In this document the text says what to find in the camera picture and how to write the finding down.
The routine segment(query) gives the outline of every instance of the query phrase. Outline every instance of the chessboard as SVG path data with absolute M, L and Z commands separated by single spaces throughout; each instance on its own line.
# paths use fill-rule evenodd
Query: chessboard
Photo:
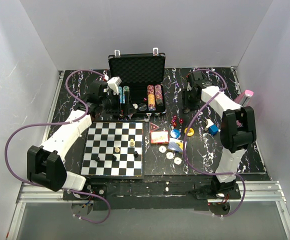
M 86 136 L 80 174 L 89 178 L 142 179 L 143 144 L 142 122 L 94 122 Z

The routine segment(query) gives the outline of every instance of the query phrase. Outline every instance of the white round disc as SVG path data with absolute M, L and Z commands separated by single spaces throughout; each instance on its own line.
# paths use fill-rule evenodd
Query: white round disc
M 162 154 L 166 153 L 166 147 L 165 146 L 160 146 L 158 149 Z
M 172 152 L 168 152 L 168 153 L 166 153 L 166 157 L 167 157 L 167 159 L 173 159 L 174 154 Z
M 174 159 L 174 163 L 176 164 L 176 165 L 180 165 L 181 163 L 182 163 L 182 159 L 180 158 L 180 157 L 175 157 L 175 159 Z

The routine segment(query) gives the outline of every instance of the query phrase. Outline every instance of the marble tabletop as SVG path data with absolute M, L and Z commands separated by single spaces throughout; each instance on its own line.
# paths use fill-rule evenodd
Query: marble tabletop
M 177 123 L 177 129 L 182 132 L 181 139 L 184 138 L 184 129 L 190 123 L 191 119 L 195 115 L 195 111 L 184 114 L 182 109 L 182 89 L 187 86 L 186 75 L 193 71 L 194 68 L 166 68 L 163 87 L 164 98 L 167 112 L 163 116 L 151 116 L 150 121 L 158 125 L 162 130 L 171 131 L 171 120 L 174 115 L 178 118 L 182 118 L 184 123 L 180 126 Z M 97 70 L 100 73 L 107 73 L 108 70 Z M 234 75 L 229 67 L 215 68 L 215 71 L 222 75 L 227 82 L 227 90 L 225 94 L 231 99 L 235 99 L 238 94 L 238 86 L 236 84 Z M 63 122 L 67 119 L 70 111 L 77 104 L 69 93 L 65 89 L 65 80 L 72 70 L 66 70 L 60 74 L 60 78 L 63 79 L 62 86 L 59 92 L 59 96 L 56 103 L 55 112 L 52 121 Z M 218 86 L 221 86 L 221 81 L 218 77 L 211 75 L 210 73 L 204 73 L 205 77 L 211 79 Z M 99 76 L 89 72 L 80 72 L 73 76 L 69 81 L 69 89 L 78 97 L 87 93 L 90 87 L 90 83 L 95 80 L 99 80 Z M 211 136 L 204 131 L 206 119 L 211 119 L 218 127 L 221 123 L 221 118 L 215 113 L 211 107 L 206 107 L 204 111 L 199 115 L 197 121 L 193 125 L 195 131 L 194 136 L 188 138 L 187 144 L 187 156 L 191 164 L 194 167 L 212 173 L 219 165 L 223 146 L 220 140 L 220 134 Z M 103 114 L 98 121 L 114 121 L 112 116 Z M 53 134 L 59 126 L 52 126 L 50 128 L 49 135 Z M 81 162 L 83 159 L 84 144 L 87 132 L 85 131 L 71 147 L 65 157 L 65 167 L 67 171 L 79 174 L 81 168 Z M 145 123 L 144 126 L 144 174 L 146 176 L 156 175 L 193 175 L 195 174 L 184 161 L 177 165 L 173 159 L 167 159 L 165 153 L 159 152 L 159 146 L 150 144 L 149 137 L 149 123 Z M 246 154 L 242 157 L 238 167 L 239 173 L 264 173 L 266 172 L 264 164 L 261 160 L 258 147 L 254 143 L 248 147 Z

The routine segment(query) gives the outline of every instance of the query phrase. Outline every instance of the white wall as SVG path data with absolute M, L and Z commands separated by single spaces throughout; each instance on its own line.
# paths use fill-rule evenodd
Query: white wall
M 0 240 L 5 239 L 21 182 L 8 172 L 4 147 L 17 128 L 46 122 L 58 71 L 18 0 L 0 0 Z M 27 149 L 40 144 L 44 128 L 15 136 L 9 149 L 12 168 L 26 177 Z
M 20 0 L 57 69 L 166 53 L 167 67 L 237 66 L 272 0 Z
M 290 1 L 273 1 L 238 65 L 238 79 L 254 91 L 259 148 L 290 213 Z

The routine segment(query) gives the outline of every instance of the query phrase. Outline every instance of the blue round object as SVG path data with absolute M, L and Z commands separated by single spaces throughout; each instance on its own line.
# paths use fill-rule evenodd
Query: blue round object
M 174 139 L 179 139 L 181 137 L 181 132 L 177 129 L 170 131 L 170 136 Z

